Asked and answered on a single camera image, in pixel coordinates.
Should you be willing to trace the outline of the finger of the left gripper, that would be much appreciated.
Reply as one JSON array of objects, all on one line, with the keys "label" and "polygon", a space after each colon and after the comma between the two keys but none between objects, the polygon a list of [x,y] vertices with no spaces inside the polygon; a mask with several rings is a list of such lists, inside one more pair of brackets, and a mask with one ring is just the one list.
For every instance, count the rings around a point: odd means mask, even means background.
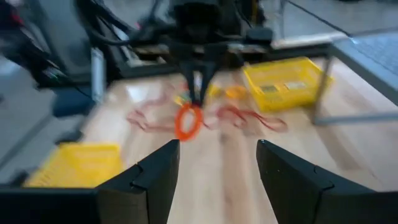
[{"label": "finger of the left gripper", "polygon": [[187,86],[190,95],[190,101],[193,105],[199,105],[199,100],[196,97],[195,93],[195,76],[194,76],[194,65],[192,61],[182,61],[179,63],[179,67],[182,75],[185,77],[187,81]]},{"label": "finger of the left gripper", "polygon": [[201,81],[201,88],[200,88],[200,94],[199,94],[199,104],[202,105],[205,100],[205,94],[208,89],[208,86],[211,82],[211,79],[214,77],[216,71],[218,69],[217,63],[216,62],[211,62],[211,61],[204,61],[202,68],[201,68],[201,74],[202,74],[202,81]]}]

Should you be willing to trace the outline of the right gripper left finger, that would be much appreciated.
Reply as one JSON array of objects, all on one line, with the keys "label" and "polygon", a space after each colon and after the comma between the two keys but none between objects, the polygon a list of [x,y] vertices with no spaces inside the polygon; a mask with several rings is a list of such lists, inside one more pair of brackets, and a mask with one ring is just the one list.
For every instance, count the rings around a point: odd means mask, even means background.
[{"label": "right gripper left finger", "polygon": [[97,186],[101,224],[167,224],[178,180],[180,141],[173,139]]}]

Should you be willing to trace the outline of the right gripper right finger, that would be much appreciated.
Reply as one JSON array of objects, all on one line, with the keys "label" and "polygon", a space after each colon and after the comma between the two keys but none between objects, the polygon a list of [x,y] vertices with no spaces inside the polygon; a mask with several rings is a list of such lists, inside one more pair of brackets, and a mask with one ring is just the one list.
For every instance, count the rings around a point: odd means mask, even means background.
[{"label": "right gripper right finger", "polygon": [[398,224],[398,191],[369,189],[263,139],[256,160],[278,224]]}]

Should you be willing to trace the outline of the red orange coil keychain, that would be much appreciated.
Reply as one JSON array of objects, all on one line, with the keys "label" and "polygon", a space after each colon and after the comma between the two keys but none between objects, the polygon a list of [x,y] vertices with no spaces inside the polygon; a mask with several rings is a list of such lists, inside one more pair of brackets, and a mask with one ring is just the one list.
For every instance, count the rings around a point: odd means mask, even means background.
[{"label": "red orange coil keychain", "polygon": [[[183,130],[183,117],[185,116],[185,113],[188,111],[192,110],[194,114],[194,122],[193,122],[193,127],[189,131],[184,131]],[[180,141],[188,141],[195,137],[195,135],[199,132],[201,128],[201,124],[203,122],[203,111],[200,107],[197,105],[192,105],[190,103],[184,104],[179,111],[177,112],[177,115],[175,117],[175,136],[180,140]]]}]

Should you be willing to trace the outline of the yellow slotted plastic basket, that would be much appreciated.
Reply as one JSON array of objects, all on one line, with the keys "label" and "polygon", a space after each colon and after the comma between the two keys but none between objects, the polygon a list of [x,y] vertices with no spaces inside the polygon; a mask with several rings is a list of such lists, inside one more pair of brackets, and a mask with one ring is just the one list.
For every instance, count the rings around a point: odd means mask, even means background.
[{"label": "yellow slotted plastic basket", "polygon": [[322,69],[307,57],[246,65],[248,89],[262,112],[287,110],[316,101]]},{"label": "yellow slotted plastic basket", "polygon": [[123,169],[117,144],[64,143],[25,181],[25,187],[93,188]]}]

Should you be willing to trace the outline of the grey perforated metal riser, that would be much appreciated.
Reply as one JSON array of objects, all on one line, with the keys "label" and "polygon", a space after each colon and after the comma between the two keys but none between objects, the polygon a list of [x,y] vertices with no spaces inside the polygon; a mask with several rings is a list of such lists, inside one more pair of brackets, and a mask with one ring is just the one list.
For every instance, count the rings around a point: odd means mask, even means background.
[{"label": "grey perforated metal riser", "polygon": [[320,109],[334,58],[349,67],[398,106],[398,31],[356,35],[331,42],[315,98],[311,122],[316,125],[398,120],[398,112],[322,118]]}]

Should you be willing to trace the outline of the black aluminium table frame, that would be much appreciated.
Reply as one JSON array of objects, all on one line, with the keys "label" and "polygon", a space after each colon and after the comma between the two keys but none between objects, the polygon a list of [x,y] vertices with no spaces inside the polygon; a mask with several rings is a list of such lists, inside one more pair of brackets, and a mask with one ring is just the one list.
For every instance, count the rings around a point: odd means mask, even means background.
[{"label": "black aluminium table frame", "polygon": [[[225,70],[242,66],[245,62],[261,63],[297,57],[324,57],[327,55],[328,46],[328,43],[281,47],[229,44],[226,54],[222,56],[218,65],[220,69]],[[149,78],[180,72],[177,61],[172,59],[166,63],[123,68],[121,76],[123,78]]]}]

